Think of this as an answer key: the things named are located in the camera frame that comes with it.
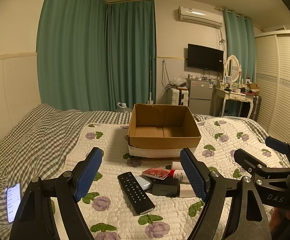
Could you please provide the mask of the small white box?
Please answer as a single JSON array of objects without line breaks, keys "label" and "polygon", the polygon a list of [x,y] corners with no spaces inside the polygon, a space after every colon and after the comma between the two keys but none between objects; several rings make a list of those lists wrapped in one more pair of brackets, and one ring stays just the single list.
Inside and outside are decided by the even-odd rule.
[{"label": "small white box", "polygon": [[196,194],[190,184],[180,184],[179,197],[191,198],[191,197],[196,197]]}]

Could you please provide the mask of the white bottle red cap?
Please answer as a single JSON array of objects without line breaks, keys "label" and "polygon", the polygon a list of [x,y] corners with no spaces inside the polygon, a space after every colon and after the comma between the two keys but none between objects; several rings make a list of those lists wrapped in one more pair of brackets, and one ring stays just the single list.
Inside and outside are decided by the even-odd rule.
[{"label": "white bottle red cap", "polygon": [[171,170],[168,174],[168,177],[177,179],[179,182],[182,183],[189,183],[189,180],[184,170]]}]

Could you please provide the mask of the black rectangular pouch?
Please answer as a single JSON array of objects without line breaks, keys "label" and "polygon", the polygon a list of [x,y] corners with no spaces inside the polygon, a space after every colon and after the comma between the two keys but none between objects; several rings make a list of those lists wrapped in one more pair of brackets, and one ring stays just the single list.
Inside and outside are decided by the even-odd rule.
[{"label": "black rectangular pouch", "polygon": [[179,181],[174,178],[164,180],[154,179],[152,187],[147,190],[154,196],[177,197],[179,192]]}]

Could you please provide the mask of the silver mini fridge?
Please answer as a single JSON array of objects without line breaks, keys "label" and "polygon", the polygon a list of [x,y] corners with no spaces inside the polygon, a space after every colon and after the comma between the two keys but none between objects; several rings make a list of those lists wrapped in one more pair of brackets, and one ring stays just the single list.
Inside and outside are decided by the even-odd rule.
[{"label": "silver mini fridge", "polygon": [[189,89],[188,107],[193,114],[209,115],[213,85],[209,81],[187,79]]}]

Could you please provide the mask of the oval vanity mirror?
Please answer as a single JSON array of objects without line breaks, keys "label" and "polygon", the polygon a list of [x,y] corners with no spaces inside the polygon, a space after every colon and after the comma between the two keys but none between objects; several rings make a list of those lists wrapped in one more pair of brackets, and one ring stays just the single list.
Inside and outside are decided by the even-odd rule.
[{"label": "oval vanity mirror", "polygon": [[231,81],[232,83],[239,81],[241,75],[240,63],[235,55],[230,55],[224,67],[224,79],[225,82]]}]

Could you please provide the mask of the light blue case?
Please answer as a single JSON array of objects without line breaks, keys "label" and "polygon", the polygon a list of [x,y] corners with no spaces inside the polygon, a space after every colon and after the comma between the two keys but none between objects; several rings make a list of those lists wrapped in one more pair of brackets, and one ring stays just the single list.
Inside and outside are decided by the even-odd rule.
[{"label": "light blue case", "polygon": [[137,176],[136,180],[144,191],[150,189],[153,185],[153,181],[151,180],[151,178],[146,176]]}]

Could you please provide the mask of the white suitcase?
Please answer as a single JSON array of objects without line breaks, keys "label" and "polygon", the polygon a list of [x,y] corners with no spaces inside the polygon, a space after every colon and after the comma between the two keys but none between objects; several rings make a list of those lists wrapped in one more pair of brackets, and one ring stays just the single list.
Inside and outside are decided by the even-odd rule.
[{"label": "white suitcase", "polygon": [[171,88],[167,92],[167,104],[188,106],[189,92],[186,88]]}]

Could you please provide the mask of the white louvered wardrobe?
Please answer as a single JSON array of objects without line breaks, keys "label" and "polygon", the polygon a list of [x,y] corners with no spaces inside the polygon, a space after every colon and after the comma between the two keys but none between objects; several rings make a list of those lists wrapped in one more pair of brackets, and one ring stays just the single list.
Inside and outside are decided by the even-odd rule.
[{"label": "white louvered wardrobe", "polygon": [[290,141],[290,30],[256,36],[256,77],[262,98],[257,122],[274,138]]}]

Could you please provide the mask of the smartphone with lit screen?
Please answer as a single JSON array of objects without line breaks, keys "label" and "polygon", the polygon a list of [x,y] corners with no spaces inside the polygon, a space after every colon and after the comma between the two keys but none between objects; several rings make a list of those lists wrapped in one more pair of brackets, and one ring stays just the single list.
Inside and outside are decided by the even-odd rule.
[{"label": "smartphone with lit screen", "polygon": [[16,217],[21,202],[21,184],[17,183],[6,190],[6,213],[8,223],[11,224]]}]

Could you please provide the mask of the red patterned card box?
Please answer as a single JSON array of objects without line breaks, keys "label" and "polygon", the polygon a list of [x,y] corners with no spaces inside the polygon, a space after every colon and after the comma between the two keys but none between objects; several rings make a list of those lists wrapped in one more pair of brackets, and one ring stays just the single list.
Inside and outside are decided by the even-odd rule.
[{"label": "red patterned card box", "polygon": [[149,168],[143,171],[142,175],[149,178],[164,180],[168,177],[169,172],[170,170],[167,170],[165,168]]}]

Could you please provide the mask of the white air conditioner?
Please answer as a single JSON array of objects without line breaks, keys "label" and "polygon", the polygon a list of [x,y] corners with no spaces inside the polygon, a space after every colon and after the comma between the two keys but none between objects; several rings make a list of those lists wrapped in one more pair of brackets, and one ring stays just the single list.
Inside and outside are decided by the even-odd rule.
[{"label": "white air conditioner", "polygon": [[179,6],[178,16],[180,21],[203,24],[215,28],[221,28],[224,23],[221,15],[191,7]]}]

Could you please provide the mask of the clear water jug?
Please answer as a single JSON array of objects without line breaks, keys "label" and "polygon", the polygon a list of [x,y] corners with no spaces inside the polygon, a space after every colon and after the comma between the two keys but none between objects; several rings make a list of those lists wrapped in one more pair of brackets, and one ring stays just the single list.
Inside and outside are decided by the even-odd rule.
[{"label": "clear water jug", "polygon": [[115,112],[118,112],[118,113],[131,113],[132,112],[132,109],[129,108],[126,103],[117,103],[117,108],[115,109]]}]

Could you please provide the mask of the green curtain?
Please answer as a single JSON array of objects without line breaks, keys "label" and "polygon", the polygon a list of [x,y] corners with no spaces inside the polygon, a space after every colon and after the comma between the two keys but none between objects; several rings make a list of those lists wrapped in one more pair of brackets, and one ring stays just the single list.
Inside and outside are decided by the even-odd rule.
[{"label": "green curtain", "polygon": [[237,15],[233,10],[224,9],[227,54],[234,55],[242,65],[242,78],[255,81],[256,41],[253,21],[244,15]]},{"label": "green curtain", "polygon": [[153,0],[44,0],[37,32],[43,103],[59,110],[113,111],[146,103],[149,56],[156,98]]}]

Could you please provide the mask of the black remote control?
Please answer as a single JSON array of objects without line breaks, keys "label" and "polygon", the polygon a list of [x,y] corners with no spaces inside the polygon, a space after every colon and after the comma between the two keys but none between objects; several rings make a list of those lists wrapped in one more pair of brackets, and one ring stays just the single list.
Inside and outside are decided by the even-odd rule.
[{"label": "black remote control", "polygon": [[154,203],[131,172],[122,173],[117,176],[117,179],[137,215],[144,215],[155,208]]}]

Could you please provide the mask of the brown cardboard box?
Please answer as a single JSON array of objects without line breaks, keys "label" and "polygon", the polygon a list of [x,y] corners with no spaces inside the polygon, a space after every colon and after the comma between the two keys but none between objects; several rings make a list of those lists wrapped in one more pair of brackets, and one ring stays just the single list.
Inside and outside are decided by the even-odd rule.
[{"label": "brown cardboard box", "polygon": [[180,105],[134,105],[127,132],[130,146],[146,150],[197,147],[201,134],[190,109]]}]

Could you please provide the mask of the black wall television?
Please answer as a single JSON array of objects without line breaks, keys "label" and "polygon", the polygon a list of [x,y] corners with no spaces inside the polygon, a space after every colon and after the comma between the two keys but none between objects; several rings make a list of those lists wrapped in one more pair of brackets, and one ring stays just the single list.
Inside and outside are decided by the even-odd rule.
[{"label": "black wall television", "polygon": [[221,73],[224,65],[224,52],[196,44],[188,44],[187,66]]}]

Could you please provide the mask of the white dressing table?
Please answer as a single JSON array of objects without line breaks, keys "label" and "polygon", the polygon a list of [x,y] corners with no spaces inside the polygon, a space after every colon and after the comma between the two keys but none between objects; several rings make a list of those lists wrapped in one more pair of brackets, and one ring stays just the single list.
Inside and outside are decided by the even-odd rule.
[{"label": "white dressing table", "polygon": [[[229,92],[224,89],[216,88],[215,89],[215,95],[213,99],[213,115],[217,116],[217,114],[220,112],[220,116],[224,116],[225,113],[225,106],[227,101],[238,101],[240,102],[240,110],[239,115],[242,111],[242,105],[244,102],[248,102],[250,104],[250,109],[248,112],[247,118],[251,116],[252,110],[253,110],[253,95],[244,94],[244,93],[236,93],[236,92]],[[221,107],[218,107],[218,99],[222,99],[223,103]]]}]

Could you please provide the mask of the grey checked bed sheet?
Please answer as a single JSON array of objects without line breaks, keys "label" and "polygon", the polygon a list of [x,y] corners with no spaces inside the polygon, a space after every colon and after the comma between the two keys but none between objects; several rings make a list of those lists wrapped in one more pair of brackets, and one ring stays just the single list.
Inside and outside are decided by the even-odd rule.
[{"label": "grey checked bed sheet", "polygon": [[[22,193],[31,178],[57,178],[72,170],[93,148],[104,156],[87,197],[78,204],[95,239],[186,239],[203,207],[196,197],[149,198],[155,209],[148,215],[134,215],[117,176],[132,172],[136,177],[147,168],[170,165],[168,160],[132,157],[127,146],[131,113],[108,111],[60,111],[42,104],[28,113],[0,142],[0,237],[9,239],[12,225],[6,211],[6,188],[20,183]],[[201,140],[193,154],[210,170],[224,177],[249,175],[233,158],[244,149],[266,165],[279,160],[264,144],[267,133],[253,120],[212,118],[194,115]]]}]

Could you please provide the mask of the white plastic tube bottle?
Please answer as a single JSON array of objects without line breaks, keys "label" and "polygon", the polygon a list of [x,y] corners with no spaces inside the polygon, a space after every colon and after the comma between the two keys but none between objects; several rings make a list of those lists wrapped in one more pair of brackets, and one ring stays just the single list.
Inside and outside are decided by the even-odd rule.
[{"label": "white plastic tube bottle", "polygon": [[179,161],[173,161],[170,165],[165,167],[167,170],[183,170],[183,167]]}]

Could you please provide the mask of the white mop pole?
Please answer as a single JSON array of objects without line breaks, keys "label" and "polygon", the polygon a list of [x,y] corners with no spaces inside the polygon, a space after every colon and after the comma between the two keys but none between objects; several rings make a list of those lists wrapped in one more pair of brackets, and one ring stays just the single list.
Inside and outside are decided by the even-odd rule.
[{"label": "white mop pole", "polygon": [[148,105],[153,104],[152,100],[152,56],[149,56],[149,92],[148,92]]}]

